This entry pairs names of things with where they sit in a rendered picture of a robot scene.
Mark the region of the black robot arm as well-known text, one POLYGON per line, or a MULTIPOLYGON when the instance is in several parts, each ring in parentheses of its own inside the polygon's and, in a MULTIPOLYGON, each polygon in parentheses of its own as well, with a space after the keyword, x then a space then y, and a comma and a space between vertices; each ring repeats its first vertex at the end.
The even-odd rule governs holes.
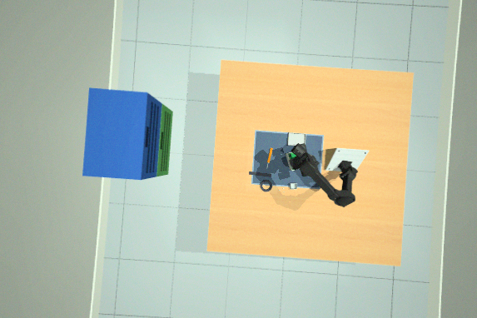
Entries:
POLYGON ((289 160, 292 169, 300 169, 306 176, 310 176, 336 205, 345 207, 355 201, 355 195, 352 193, 352 184, 358 171, 351 165, 352 161, 342 161, 338 166, 342 170, 340 179, 343 181, 342 189, 338 190, 318 171, 317 165, 319 162, 303 146, 297 143, 291 151, 296 155, 295 158, 289 160))

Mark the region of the blue work mat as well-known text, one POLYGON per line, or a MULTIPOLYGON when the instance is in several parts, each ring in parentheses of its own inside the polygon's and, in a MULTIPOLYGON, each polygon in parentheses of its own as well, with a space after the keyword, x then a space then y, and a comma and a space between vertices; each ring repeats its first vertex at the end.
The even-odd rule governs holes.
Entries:
MULTIPOLYGON (((319 162, 318 171, 321 173, 324 135, 306 134, 306 150, 319 162)), ((294 146, 287 146, 288 132, 271 132, 255 130, 252 171, 271 174, 269 176, 251 175, 251 184, 260 185, 268 180, 272 186, 287 186, 296 183, 299 188, 320 189, 310 176, 302 176, 300 169, 290 171, 286 153, 294 146), (272 149, 270 163, 268 156, 272 149), (268 164, 268 166, 267 166, 268 164)))

